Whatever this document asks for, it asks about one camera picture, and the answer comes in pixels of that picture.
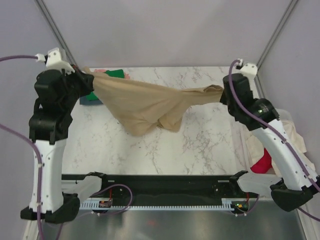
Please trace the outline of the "red t shirt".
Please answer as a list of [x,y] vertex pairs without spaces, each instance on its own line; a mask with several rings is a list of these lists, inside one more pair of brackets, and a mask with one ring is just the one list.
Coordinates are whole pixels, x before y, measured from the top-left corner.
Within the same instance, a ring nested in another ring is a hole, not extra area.
[[250,168],[253,173],[266,174],[272,168],[272,158],[266,148],[263,156]]

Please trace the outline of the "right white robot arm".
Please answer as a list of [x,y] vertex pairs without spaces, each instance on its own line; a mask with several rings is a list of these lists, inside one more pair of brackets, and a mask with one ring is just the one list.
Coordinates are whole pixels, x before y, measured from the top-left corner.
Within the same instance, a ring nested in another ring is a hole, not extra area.
[[241,73],[223,78],[220,102],[228,113],[262,143],[280,176],[240,171],[232,176],[229,191],[235,197],[245,192],[271,197],[278,207],[291,212],[306,204],[320,190],[320,177],[291,143],[277,110],[265,98],[255,98],[249,79]]

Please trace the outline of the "tan t shirt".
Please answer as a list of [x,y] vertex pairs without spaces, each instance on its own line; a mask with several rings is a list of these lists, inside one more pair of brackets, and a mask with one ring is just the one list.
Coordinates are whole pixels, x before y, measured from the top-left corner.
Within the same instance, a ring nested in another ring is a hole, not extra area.
[[133,136],[143,136],[155,128],[178,132],[183,115],[192,106],[219,103],[224,89],[219,85],[203,88],[175,89],[167,86],[111,77],[106,73],[91,74],[93,93],[108,108],[124,129]]

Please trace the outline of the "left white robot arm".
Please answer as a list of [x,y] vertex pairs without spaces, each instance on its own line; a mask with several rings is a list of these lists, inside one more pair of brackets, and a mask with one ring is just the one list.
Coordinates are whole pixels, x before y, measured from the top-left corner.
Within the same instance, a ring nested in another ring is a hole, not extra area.
[[21,210],[24,220],[45,220],[51,224],[73,221],[81,204],[97,194],[106,196],[110,185],[103,173],[90,172],[79,183],[62,189],[62,162],[72,110],[79,98],[93,92],[94,77],[76,65],[73,72],[49,69],[36,77],[38,95],[29,120],[29,140],[34,150],[33,194],[29,206]]

